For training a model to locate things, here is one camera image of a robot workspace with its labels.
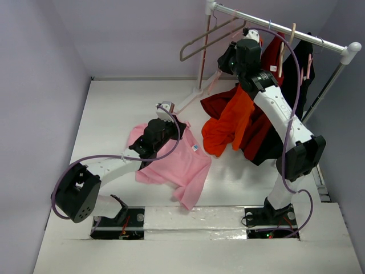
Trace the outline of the pink wire hanger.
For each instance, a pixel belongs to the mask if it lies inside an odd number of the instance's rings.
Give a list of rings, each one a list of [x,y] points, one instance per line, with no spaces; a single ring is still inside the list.
[[[234,38],[236,36],[234,33],[237,32],[236,28],[237,28],[237,26],[235,24],[233,24],[231,31],[229,33],[227,33],[227,35],[231,35],[231,38]],[[210,95],[210,93],[212,92],[212,90],[214,88],[214,85],[216,84],[216,81],[219,79],[221,74],[222,74],[222,71],[218,68],[217,71],[214,73],[212,82],[208,86],[207,95]]]

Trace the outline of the pink t shirt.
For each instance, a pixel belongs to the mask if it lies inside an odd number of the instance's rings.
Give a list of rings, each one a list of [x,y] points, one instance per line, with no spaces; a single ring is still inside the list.
[[[190,211],[201,196],[212,159],[199,146],[190,130],[190,123],[186,121],[185,124],[186,129],[177,148],[164,159],[135,172],[135,180],[173,186],[173,200]]]

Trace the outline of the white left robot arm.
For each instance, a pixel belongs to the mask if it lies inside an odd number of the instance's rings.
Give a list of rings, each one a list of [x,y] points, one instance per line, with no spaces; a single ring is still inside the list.
[[[101,162],[89,166],[82,164],[86,158],[74,161],[51,194],[53,212],[74,223],[95,216],[113,225],[124,224],[128,206],[116,195],[100,195],[100,189],[125,174],[168,158],[176,151],[186,127],[175,115],[169,120],[152,119],[121,155],[99,155]]]

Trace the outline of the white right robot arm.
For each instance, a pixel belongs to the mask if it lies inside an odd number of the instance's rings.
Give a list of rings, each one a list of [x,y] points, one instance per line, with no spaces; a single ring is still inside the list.
[[[278,81],[261,67],[261,47],[254,39],[232,42],[219,57],[219,68],[237,77],[250,99],[265,113],[283,143],[282,155],[276,160],[279,172],[274,188],[263,207],[248,208],[247,225],[272,225],[289,211],[298,185],[318,164],[326,145],[295,115],[282,95]]]

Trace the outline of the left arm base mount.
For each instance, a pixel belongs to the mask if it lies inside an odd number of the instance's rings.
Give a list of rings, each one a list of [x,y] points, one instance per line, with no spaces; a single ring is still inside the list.
[[[143,240],[144,239],[144,207],[128,208],[124,220],[120,224],[112,219],[102,217],[94,219],[91,238],[96,240]]]

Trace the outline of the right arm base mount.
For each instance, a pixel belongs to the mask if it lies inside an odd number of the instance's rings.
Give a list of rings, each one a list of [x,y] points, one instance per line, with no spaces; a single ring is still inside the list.
[[[299,238],[294,208],[289,205],[278,214],[272,215],[264,207],[246,207],[241,224],[246,228],[248,239],[283,239]]]

